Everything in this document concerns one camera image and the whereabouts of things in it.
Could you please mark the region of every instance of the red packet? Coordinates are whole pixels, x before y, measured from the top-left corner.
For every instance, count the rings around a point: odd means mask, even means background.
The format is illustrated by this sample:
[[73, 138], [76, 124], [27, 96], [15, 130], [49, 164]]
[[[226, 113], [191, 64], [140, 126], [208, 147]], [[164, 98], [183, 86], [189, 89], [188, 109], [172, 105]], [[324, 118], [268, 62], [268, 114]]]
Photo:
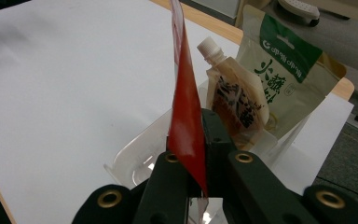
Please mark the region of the red packet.
[[178, 0], [171, 0], [171, 7], [177, 73], [168, 148], [207, 194], [200, 99], [187, 42], [185, 20]]

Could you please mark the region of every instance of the green label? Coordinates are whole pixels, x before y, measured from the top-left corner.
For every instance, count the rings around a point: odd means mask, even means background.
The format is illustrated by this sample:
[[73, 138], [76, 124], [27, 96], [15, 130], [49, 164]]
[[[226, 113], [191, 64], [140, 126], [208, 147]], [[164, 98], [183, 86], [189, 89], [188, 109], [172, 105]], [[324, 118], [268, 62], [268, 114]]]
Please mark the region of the green label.
[[286, 68], [299, 83], [321, 56], [322, 51], [307, 43], [269, 15], [260, 29], [260, 46]]

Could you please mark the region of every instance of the white cap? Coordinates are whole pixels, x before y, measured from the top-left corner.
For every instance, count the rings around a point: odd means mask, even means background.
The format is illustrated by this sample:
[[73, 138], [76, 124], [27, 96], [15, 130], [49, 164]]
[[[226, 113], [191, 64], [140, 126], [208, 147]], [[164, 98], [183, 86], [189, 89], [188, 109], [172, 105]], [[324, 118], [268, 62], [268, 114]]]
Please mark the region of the white cap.
[[213, 39], [208, 36], [198, 46], [197, 49], [200, 51], [202, 56], [210, 64], [221, 63], [225, 57], [222, 49], [214, 43]]

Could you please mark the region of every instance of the red pouch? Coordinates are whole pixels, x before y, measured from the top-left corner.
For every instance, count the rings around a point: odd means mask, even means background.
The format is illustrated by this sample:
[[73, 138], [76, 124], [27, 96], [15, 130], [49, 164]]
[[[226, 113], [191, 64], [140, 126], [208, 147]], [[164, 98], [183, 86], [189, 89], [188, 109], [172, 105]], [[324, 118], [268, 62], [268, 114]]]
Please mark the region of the red pouch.
[[168, 149], [176, 155], [207, 195], [200, 99], [187, 42], [185, 20], [178, 0], [171, 0], [171, 7], [177, 73]]

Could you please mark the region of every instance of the hang hole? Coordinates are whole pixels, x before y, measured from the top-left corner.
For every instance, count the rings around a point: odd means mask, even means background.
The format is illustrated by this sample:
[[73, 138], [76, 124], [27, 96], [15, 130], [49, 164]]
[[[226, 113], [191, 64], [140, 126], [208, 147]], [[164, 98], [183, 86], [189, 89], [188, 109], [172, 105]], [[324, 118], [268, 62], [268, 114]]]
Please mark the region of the hang hole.
[[277, 35], [277, 38], [280, 39], [287, 46], [289, 46], [289, 48], [295, 49], [295, 46], [292, 43], [290, 43], [289, 38], [281, 36], [281, 35]]

